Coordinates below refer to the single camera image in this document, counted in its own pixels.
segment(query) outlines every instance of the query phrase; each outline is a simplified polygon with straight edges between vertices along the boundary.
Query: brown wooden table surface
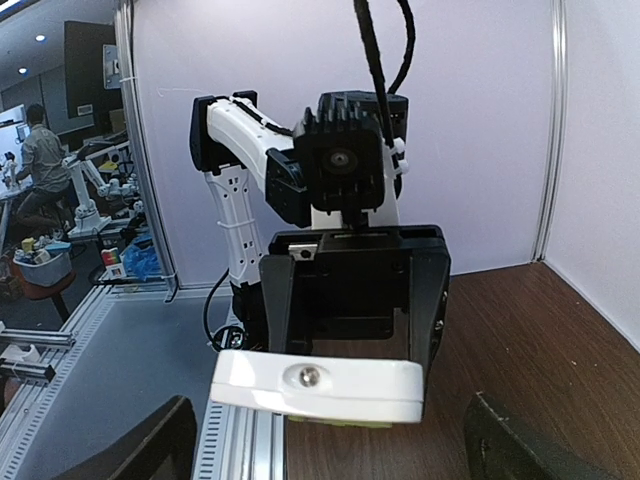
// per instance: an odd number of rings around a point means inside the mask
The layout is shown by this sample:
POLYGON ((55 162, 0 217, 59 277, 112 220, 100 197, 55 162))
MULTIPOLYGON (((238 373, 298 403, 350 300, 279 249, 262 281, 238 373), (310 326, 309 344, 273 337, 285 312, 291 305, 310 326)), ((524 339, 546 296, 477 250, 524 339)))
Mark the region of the brown wooden table surface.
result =
MULTIPOLYGON (((640 479, 640 355, 542 264, 453 280, 421 425, 287 424, 290 480, 469 478, 462 418, 485 391, 578 456, 640 479)), ((388 342, 317 342, 314 353, 406 356, 388 342)))

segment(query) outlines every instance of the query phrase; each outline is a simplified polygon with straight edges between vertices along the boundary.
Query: stool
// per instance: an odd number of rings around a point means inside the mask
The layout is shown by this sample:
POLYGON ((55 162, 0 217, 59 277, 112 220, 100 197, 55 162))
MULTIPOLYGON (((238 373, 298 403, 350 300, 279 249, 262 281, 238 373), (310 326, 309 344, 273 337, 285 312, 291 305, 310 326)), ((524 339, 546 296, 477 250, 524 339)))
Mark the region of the stool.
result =
POLYGON ((58 315, 60 315, 60 319, 62 323, 66 322, 69 319, 69 310, 62 299, 62 292, 71 286, 71 284, 76 279, 76 272, 72 270, 69 275, 64 277, 55 285, 51 287, 40 287, 39 285, 34 285, 33 283, 27 282, 24 278, 22 280, 22 289, 24 290, 24 296, 29 300, 39 301, 46 300, 50 298, 53 301, 53 304, 56 307, 58 315))

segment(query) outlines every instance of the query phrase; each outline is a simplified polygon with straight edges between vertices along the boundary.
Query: person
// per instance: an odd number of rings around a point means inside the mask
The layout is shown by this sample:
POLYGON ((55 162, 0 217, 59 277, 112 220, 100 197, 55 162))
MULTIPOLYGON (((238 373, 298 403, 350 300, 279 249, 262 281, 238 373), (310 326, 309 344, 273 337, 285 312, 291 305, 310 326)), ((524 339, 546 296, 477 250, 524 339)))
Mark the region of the person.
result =
POLYGON ((22 145, 23 168, 16 175, 16 180, 20 182, 31 175, 34 189, 18 208, 17 219, 29 227, 59 229, 62 227, 60 222, 43 216, 40 209, 53 206, 66 196, 70 175, 62 165, 65 151, 60 139, 44 127, 44 118, 42 105, 34 104, 27 109, 27 124, 31 134, 22 145))

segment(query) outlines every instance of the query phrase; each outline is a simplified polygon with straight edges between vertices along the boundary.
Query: ceiling light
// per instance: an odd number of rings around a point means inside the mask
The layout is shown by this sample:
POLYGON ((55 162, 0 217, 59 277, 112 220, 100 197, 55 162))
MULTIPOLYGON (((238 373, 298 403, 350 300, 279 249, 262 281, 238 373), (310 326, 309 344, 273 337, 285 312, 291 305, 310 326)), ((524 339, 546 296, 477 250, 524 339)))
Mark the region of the ceiling light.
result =
POLYGON ((8 1, 0 4, 0 13, 4 12, 5 10, 9 10, 11 7, 13 7, 14 5, 19 4, 20 2, 22 2, 22 0, 8 0, 8 1))

